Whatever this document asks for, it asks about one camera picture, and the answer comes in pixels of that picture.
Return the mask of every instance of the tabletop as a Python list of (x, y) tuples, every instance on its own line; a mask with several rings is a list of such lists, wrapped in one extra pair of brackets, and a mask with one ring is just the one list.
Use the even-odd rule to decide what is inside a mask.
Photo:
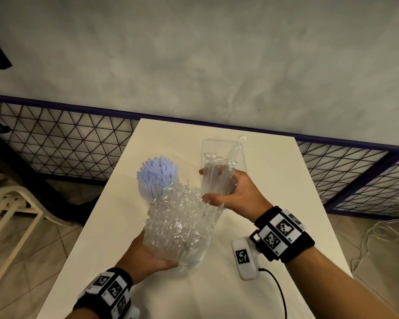
[[(182, 183), (200, 187), (202, 141), (240, 136), (245, 136), (248, 174), (259, 190), (300, 219), (316, 247), (351, 275), (294, 138), (141, 119), (37, 318), (68, 315), (77, 295), (97, 274), (114, 266), (140, 233), (148, 210), (136, 180), (142, 162), (166, 156), (178, 165)], [(283, 318), (281, 296), (270, 275), (261, 273), (252, 281), (238, 275), (231, 240), (254, 230), (252, 223), (225, 210), (196, 272), (177, 279), (159, 273), (132, 288), (141, 318)], [(278, 279), (288, 317), (313, 318), (284, 265), (263, 256), (259, 260)]]

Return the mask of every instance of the wristband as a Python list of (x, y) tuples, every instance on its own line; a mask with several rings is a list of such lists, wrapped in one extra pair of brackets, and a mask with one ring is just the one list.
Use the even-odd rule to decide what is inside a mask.
[(315, 245), (305, 232), (306, 227), (287, 209), (278, 206), (261, 215), (254, 225), (259, 229), (250, 239), (269, 261), (280, 259), (287, 263)]
[(130, 274), (120, 268), (110, 268), (99, 274), (81, 292), (73, 310), (86, 307), (100, 319), (123, 318), (130, 308), (129, 291), (132, 285)]

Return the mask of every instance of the blue plastic straw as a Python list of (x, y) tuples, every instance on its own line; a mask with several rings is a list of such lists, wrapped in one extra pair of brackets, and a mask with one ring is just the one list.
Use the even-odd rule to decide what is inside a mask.
[(137, 172), (139, 193), (148, 202), (162, 197), (163, 189), (179, 182), (177, 166), (164, 156), (148, 159)]

